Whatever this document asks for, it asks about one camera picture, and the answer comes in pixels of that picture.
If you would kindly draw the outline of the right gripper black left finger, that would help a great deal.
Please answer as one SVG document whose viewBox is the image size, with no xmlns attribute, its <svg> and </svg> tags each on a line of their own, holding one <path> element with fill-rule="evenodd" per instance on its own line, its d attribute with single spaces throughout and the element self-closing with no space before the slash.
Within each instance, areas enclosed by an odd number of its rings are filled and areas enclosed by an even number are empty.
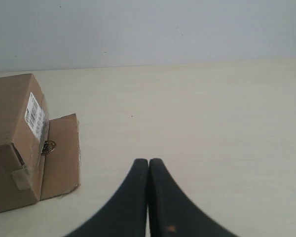
<svg viewBox="0 0 296 237">
<path fill-rule="evenodd" d="M 146 235 L 148 161 L 134 160 L 107 203 L 70 237 L 144 237 Z"/>
</svg>

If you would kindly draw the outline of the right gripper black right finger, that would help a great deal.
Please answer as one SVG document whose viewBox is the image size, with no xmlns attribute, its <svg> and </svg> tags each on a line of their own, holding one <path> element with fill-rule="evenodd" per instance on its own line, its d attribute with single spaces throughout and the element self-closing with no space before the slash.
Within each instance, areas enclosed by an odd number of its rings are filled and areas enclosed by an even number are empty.
<svg viewBox="0 0 296 237">
<path fill-rule="evenodd" d="M 233 236 L 185 195 L 160 158 L 149 161 L 148 215 L 152 237 Z"/>
</svg>

